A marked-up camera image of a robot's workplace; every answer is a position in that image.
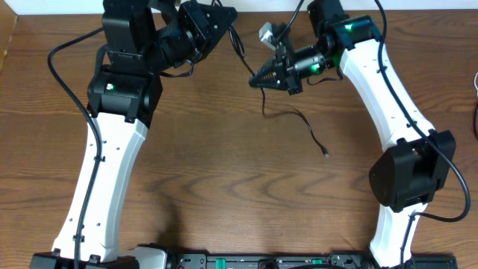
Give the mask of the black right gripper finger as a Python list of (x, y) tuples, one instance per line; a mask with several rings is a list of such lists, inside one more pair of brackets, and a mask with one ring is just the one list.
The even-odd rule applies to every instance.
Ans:
[(276, 53), (254, 74), (255, 77), (285, 77), (287, 75), (288, 55)]
[(279, 71), (257, 71), (248, 83), (250, 87), (269, 88), (274, 90), (290, 90), (287, 81), (287, 73)]

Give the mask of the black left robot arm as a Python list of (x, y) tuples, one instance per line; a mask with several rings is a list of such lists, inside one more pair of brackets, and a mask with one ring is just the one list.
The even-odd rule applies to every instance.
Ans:
[(81, 172), (52, 249), (32, 268), (177, 268), (175, 254), (155, 244), (121, 252), (125, 195), (138, 152), (170, 68), (207, 58), (238, 13), (197, 1), (105, 1), (106, 44), (80, 107), (87, 121)]

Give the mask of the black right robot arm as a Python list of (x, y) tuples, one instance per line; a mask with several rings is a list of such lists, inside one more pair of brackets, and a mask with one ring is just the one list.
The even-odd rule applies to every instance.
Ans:
[(382, 33), (370, 16), (352, 18), (339, 1), (313, 1), (308, 7), (317, 42), (294, 49), (287, 24), (266, 23), (260, 40), (273, 56), (250, 79), (257, 88), (291, 95), (313, 75), (335, 69), (358, 91), (382, 145), (369, 183), (379, 203), (375, 235), (366, 268), (455, 268), (452, 256), (413, 256), (411, 242), (420, 216), (444, 187), (447, 161), (456, 142), (437, 132), (409, 97), (390, 64)]

